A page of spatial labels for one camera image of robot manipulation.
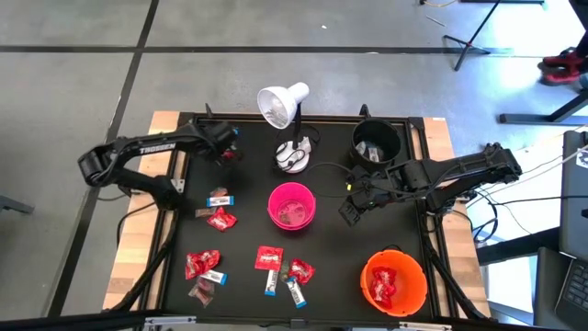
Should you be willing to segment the black standing desk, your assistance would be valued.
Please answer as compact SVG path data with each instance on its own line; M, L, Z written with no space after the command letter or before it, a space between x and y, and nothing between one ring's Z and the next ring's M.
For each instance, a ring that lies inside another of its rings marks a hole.
M516 125L582 126L588 124L588 115L578 116L576 112L584 108L588 108L588 89L548 115L504 113L498 121Z

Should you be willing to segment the black keyboard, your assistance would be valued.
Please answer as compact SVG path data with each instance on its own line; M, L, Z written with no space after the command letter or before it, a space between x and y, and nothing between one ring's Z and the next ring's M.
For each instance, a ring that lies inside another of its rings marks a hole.
M555 307L556 316L575 331L588 331L588 263L573 259Z

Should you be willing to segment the grey computer monitor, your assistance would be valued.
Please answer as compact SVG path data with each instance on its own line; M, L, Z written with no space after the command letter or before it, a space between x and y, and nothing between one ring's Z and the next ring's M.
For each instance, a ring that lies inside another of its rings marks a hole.
M588 262L588 132L566 131L560 202L560 250Z

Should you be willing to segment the person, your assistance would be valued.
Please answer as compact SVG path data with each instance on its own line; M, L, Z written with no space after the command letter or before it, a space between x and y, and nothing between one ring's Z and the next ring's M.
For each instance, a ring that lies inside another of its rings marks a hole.
M588 53L588 0L569 0L569 2L584 28L579 47Z

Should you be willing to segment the white desk lamp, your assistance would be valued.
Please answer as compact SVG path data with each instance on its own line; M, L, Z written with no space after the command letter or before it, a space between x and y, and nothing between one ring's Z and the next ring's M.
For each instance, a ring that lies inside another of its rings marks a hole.
M310 162L311 139L301 135L301 103L310 88L303 82L290 87L269 86L257 94L257 105L268 124L279 131L294 125L292 137L278 143L274 161L277 168L288 174L302 172Z

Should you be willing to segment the black tripod stand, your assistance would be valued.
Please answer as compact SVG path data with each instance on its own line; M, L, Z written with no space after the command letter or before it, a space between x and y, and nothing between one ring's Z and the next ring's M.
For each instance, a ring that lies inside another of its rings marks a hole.
M495 3L493 4L492 8L490 9L490 11L486 14L485 18L478 25L477 29L475 30L475 32L471 35L471 37L468 40L461 40L459 38L456 38L456 37L453 37L453 36L450 36L450 35L444 35L442 37L443 40L453 41L453 42L455 42L456 44L458 44L461 47L460 55L458 57L458 60L457 60L456 64L453 67L453 70L455 72L458 72L460 70L460 68L461 68L464 60L469 55L469 52L470 51L478 51L482 55L491 54L490 51L488 51L488 50L486 50L484 48L481 48L481 47L474 46L473 43L474 43L475 39L477 39L477 37L480 34L481 30L487 24L488 20L491 18L492 14L494 13L494 11L496 10L496 8L498 7L498 5L502 1L503 0L496 0L495 1Z

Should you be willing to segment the black frame crossbar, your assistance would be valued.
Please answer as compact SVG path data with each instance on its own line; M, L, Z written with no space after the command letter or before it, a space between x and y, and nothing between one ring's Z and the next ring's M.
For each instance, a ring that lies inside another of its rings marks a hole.
M195 324L283 326L291 329L302 329L310 326L332 326L418 329L421 331L563 331L551 327L503 324L488 318L477 320L441 316L433 319L392 317L385 321L337 321L304 318L265 320L263 318L242 319L233 317L213 318L202 315L171 315L163 314L159 310L5 320L0 321L0 331L116 331L142 326Z

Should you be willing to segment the red shoe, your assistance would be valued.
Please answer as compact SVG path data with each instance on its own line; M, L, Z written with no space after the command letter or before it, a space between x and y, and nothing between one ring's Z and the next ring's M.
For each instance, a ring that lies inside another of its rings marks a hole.
M581 71L588 65L588 56L581 56L577 51L563 51L557 56L544 58L542 62L548 67L563 67Z
M544 72L539 82L545 86L564 86L576 83L582 73L572 69L558 69Z

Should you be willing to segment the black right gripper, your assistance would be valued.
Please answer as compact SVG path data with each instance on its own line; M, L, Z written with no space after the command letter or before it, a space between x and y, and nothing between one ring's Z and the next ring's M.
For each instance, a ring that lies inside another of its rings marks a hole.
M364 167L356 165L347 177L352 192L347 198L350 204L343 204L339 214L348 226L355 226L371 207L383 207L393 202L401 202L402 194L396 182L382 172L369 173Z

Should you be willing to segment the grey desk foot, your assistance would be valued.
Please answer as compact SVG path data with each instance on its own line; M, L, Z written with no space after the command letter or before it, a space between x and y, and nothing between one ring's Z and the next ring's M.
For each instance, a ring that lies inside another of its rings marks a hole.
M34 207L0 195L0 211L16 211L31 214L34 211Z

